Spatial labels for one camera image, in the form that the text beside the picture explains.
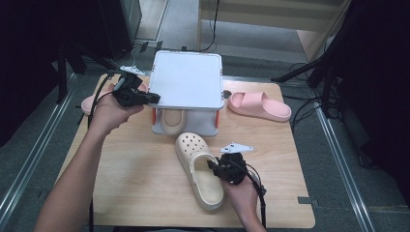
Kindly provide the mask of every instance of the clog strap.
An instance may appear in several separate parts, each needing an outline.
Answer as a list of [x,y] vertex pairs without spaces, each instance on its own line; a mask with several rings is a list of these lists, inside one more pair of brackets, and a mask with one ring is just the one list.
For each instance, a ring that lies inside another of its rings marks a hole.
[[218,164],[217,159],[207,151],[199,151],[199,152],[192,154],[189,162],[190,162],[190,174],[192,175],[192,180],[194,184],[196,184],[195,167],[194,167],[195,161],[198,158],[203,158],[203,157],[211,160],[215,164]]
[[264,94],[263,92],[245,92],[241,108],[250,112],[263,110],[262,98]]

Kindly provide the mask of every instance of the forearm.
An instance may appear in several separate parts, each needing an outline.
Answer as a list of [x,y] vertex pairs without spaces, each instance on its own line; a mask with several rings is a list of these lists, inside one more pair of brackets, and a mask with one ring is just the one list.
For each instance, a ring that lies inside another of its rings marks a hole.
[[87,216],[105,135],[88,131],[48,195],[35,231],[75,231]]
[[246,231],[266,232],[265,227],[263,227],[256,214],[239,216],[239,220],[241,221]]

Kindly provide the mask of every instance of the hand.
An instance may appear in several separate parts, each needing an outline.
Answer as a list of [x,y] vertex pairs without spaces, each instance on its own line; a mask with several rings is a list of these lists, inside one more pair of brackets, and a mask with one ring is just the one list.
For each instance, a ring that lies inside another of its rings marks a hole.
[[256,213],[258,194],[250,178],[246,176],[237,186],[224,180],[220,183],[230,197],[232,207],[245,229],[255,232],[266,231]]
[[232,185],[221,181],[222,187],[231,200],[233,209],[239,217],[242,215],[256,214],[257,192],[248,176],[239,185]]
[[[110,84],[106,89],[111,92],[114,85]],[[129,117],[144,109],[143,105],[122,107],[112,95],[100,98],[94,111],[93,120],[89,131],[101,135],[108,135],[112,130],[119,128],[121,124],[127,122]]]

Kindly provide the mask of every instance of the aluminum rail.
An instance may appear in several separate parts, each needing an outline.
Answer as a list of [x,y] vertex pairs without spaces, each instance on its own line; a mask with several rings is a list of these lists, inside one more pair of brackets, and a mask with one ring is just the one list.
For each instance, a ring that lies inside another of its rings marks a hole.
[[[319,96],[314,90],[311,90],[311,93],[314,97]],[[341,150],[340,145],[337,142],[337,137],[332,128],[332,124],[329,119],[326,118],[321,107],[319,107],[319,103],[315,102],[314,106],[316,108],[316,113],[322,129],[325,132],[326,138],[328,139],[329,146],[335,158],[338,172],[346,188],[347,195],[349,196],[350,203],[352,204],[358,223],[362,231],[364,232],[376,231],[368,213],[365,201],[362,198],[362,195],[359,191],[358,186],[356,185],[352,173],[350,172],[349,166],[346,162],[346,159],[344,158],[343,151]]]
[[42,133],[37,139],[35,145],[27,156],[26,161],[21,166],[20,171],[18,172],[15,180],[12,185],[7,190],[4,198],[0,204],[0,231],[4,231],[6,224],[9,221],[9,218],[15,209],[15,206],[20,199],[21,194],[24,192],[31,176],[33,175],[34,170],[37,167],[44,150],[54,134],[55,129],[57,128],[64,112],[66,111],[67,105],[69,104],[73,96],[73,87],[77,82],[77,76],[72,74],[69,77],[67,83],[69,92],[66,97],[63,98],[60,104],[57,104],[46,122]]

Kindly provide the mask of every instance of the small white object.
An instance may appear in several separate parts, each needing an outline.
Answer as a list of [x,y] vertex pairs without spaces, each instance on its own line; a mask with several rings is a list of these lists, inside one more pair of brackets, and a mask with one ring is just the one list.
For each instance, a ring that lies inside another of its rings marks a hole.
[[220,152],[228,153],[228,154],[248,152],[248,151],[253,151],[253,147],[247,146],[247,145],[242,145],[242,144],[239,144],[239,143],[234,143],[234,142],[232,142],[228,146],[220,149]]
[[130,66],[130,67],[121,66],[120,70],[128,72],[128,73],[145,75],[145,73],[137,69],[136,66]]

